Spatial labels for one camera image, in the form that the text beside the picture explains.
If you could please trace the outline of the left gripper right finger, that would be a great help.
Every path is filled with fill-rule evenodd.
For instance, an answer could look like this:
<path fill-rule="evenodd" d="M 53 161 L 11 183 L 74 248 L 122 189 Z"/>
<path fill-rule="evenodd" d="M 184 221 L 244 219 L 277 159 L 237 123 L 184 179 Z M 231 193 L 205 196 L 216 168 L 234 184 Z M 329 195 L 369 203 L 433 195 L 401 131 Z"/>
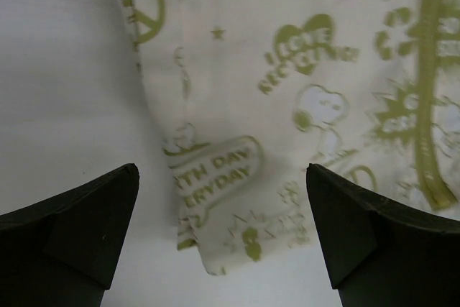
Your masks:
<path fill-rule="evenodd" d="M 459 222 L 318 164 L 306 187 L 331 287 L 353 307 L 459 305 Z"/>

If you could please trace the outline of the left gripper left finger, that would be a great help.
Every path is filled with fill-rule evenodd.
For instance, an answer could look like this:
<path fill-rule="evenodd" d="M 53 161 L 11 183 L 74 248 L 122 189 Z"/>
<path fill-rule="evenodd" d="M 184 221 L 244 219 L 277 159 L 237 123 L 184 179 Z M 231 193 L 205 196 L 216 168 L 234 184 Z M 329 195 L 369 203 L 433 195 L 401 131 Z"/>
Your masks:
<path fill-rule="evenodd" d="M 100 306 L 138 191 L 129 163 L 1 215 L 1 305 Z"/>

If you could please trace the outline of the cream green printed jacket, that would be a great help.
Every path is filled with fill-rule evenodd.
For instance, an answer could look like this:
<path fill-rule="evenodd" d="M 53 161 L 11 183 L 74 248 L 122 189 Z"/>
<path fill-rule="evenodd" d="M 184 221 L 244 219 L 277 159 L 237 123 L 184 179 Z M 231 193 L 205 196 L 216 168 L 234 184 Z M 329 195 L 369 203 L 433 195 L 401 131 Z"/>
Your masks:
<path fill-rule="evenodd" d="M 119 0 L 210 275 L 314 241 L 319 164 L 459 217 L 459 0 Z"/>

